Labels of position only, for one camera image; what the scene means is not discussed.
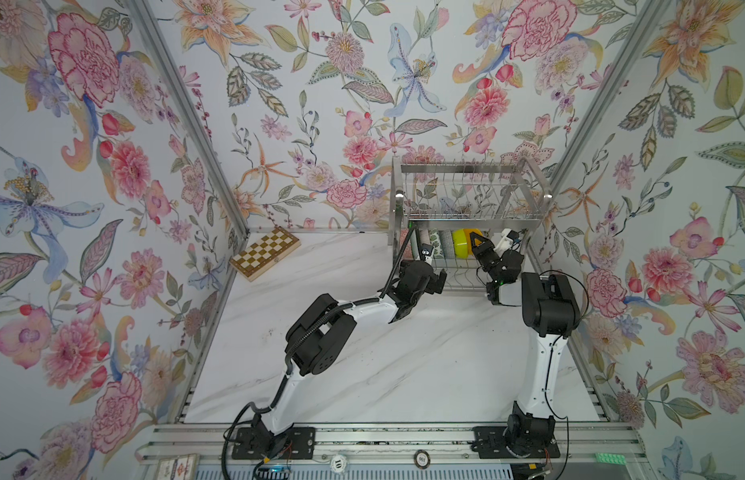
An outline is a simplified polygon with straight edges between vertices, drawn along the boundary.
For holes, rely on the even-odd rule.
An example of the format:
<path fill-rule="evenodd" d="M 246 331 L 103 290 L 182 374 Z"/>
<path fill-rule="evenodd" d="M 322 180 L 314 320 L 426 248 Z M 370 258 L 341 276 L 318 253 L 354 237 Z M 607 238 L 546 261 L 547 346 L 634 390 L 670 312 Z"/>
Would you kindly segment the lime green plastic bowl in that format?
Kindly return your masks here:
<path fill-rule="evenodd" d="M 452 232 L 454 254 L 458 259 L 467 259 L 471 253 L 469 234 L 466 230 L 455 230 Z"/>

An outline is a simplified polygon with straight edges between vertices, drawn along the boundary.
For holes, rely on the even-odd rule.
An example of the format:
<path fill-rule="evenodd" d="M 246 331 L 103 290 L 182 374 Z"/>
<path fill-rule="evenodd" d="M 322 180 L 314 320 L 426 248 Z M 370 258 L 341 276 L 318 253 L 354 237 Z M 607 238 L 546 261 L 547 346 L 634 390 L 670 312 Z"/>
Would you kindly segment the orange yellow plastic bowl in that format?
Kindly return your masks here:
<path fill-rule="evenodd" d="M 467 248 L 473 251 L 476 247 L 479 247 L 485 242 L 485 236 L 481 230 L 478 229 L 465 229 L 464 234 L 466 237 Z"/>

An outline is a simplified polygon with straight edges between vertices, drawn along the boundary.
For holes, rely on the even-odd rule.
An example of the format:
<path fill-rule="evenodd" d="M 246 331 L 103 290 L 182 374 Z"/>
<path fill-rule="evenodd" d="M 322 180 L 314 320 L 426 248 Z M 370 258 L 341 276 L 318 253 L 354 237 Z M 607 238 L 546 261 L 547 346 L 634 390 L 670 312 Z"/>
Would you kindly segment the pink striped ceramic bowl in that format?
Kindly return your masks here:
<path fill-rule="evenodd" d="M 419 231 L 420 250 L 430 250 L 433 248 L 430 233 L 428 230 Z"/>

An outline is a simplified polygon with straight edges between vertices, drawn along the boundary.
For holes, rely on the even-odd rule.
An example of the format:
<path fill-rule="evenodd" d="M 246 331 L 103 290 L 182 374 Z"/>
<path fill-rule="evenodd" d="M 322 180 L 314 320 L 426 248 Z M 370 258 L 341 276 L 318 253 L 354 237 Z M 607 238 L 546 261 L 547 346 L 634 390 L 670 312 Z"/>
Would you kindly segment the green leaf pattern bowl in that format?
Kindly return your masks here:
<path fill-rule="evenodd" d="M 444 259 L 444 248 L 443 248 L 443 242 L 440 232 L 438 230 L 430 230 L 429 231 L 430 236 L 430 244 L 433 248 L 432 256 L 435 259 Z"/>

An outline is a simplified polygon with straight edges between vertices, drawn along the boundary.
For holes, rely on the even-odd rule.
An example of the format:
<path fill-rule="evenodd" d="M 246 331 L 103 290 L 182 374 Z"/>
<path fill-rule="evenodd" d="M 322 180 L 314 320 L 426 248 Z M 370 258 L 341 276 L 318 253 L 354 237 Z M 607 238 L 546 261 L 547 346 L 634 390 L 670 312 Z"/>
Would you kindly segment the two-tier steel dish rack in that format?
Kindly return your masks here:
<path fill-rule="evenodd" d="M 493 235 L 517 230 L 522 243 L 542 224 L 553 190 L 534 160 L 448 161 L 444 163 L 392 160 L 389 245 L 394 262 L 404 259 L 400 234 L 408 230 L 478 229 Z M 490 276 L 472 256 L 435 259 L 434 268 L 448 273 L 447 291 L 484 292 Z"/>

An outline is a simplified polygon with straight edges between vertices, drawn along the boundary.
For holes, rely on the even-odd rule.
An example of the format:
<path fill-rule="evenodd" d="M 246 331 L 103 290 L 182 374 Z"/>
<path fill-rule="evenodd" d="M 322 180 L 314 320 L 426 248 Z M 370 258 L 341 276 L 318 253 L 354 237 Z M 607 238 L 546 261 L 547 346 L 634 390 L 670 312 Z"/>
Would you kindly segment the pale green ceramic bowl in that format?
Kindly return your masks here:
<path fill-rule="evenodd" d="M 420 239 L 419 239 L 419 234 L 417 230 L 415 230 L 411 236 L 411 250 L 412 250 L 412 258 L 414 260 L 419 260 L 420 259 Z"/>

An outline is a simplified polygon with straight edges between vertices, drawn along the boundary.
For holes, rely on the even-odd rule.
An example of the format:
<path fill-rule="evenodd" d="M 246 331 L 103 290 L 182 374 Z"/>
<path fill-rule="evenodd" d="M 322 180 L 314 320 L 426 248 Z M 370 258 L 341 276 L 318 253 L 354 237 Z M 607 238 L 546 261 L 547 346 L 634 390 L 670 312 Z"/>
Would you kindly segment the dark blue floral bowl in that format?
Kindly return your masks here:
<path fill-rule="evenodd" d="M 446 259 L 455 259 L 456 258 L 456 252 L 455 252 L 455 244 L 453 240 L 453 234 L 450 231 L 441 231 L 440 232 L 440 238 L 442 242 L 442 248 L 444 253 L 444 258 Z"/>

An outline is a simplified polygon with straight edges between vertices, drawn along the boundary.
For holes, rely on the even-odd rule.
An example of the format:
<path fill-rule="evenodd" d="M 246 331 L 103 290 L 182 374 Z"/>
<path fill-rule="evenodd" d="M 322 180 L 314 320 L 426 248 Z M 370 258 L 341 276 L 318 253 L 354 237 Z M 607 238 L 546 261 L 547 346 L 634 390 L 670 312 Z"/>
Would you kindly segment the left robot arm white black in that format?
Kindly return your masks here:
<path fill-rule="evenodd" d="M 296 421 L 292 400 L 298 386 L 310 376 L 324 373 L 342 353 L 354 330 L 396 323 L 412 313 L 421 298 L 441 294 L 448 274 L 423 260 L 403 262 L 393 270 L 382 291 L 372 297 L 340 301 L 326 293 L 318 296 L 286 334 L 286 371 L 269 406 L 250 404 L 248 429 L 262 446 L 286 437 Z"/>

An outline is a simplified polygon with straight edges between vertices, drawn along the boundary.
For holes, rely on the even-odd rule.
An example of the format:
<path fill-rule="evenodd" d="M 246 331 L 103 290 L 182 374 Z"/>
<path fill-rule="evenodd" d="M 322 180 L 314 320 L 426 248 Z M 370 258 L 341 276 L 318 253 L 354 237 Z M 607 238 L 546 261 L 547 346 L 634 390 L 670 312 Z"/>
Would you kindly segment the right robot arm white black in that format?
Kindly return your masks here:
<path fill-rule="evenodd" d="M 570 276 L 557 270 L 543 276 L 522 272 L 524 255 L 510 247 L 502 252 L 492 240 L 472 232 L 472 254 L 490 280 L 488 300 L 502 302 L 502 288 L 521 284 L 521 300 L 515 306 L 530 332 L 526 383 L 515 400 L 502 433 L 476 432 L 476 448 L 482 458 L 530 458 L 560 456 L 555 428 L 560 419 L 554 410 L 556 377 L 568 340 L 582 320 L 582 310 L 570 284 Z"/>

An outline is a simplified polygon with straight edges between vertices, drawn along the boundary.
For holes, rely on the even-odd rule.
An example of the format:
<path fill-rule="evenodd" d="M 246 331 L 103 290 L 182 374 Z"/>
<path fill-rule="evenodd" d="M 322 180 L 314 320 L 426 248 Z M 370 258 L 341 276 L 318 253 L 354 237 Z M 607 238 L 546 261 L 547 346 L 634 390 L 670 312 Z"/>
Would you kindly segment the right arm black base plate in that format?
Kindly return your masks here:
<path fill-rule="evenodd" d="M 520 427 L 510 433 L 506 425 L 473 428 L 472 450 L 482 460 L 510 459 L 529 461 L 562 457 L 557 440 L 548 433 L 536 433 Z"/>

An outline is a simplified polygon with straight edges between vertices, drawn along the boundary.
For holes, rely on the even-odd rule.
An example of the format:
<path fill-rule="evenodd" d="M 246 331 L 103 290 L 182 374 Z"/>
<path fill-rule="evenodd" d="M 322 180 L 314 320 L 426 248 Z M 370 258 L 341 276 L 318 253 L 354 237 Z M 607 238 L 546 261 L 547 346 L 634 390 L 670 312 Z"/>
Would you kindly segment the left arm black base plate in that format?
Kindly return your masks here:
<path fill-rule="evenodd" d="M 234 460 L 312 460 L 316 446 L 316 428 L 291 427 L 272 434 L 260 427 L 242 427 L 234 436 Z"/>

